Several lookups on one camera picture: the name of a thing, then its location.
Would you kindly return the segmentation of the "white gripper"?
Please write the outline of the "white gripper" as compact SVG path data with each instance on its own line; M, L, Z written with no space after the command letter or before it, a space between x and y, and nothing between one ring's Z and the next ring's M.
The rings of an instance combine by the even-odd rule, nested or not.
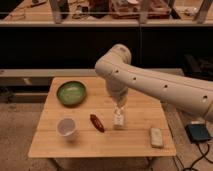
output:
M106 80L106 89L109 95L114 98L114 113L122 115L127 99L125 96L128 93L128 88L119 81Z

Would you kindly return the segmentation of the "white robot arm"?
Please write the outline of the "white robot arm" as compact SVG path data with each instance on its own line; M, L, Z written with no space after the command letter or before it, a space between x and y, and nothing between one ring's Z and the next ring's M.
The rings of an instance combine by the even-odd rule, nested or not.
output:
M125 45L116 44L95 64L119 106L132 88L213 122L213 82L138 68L131 65L131 57Z

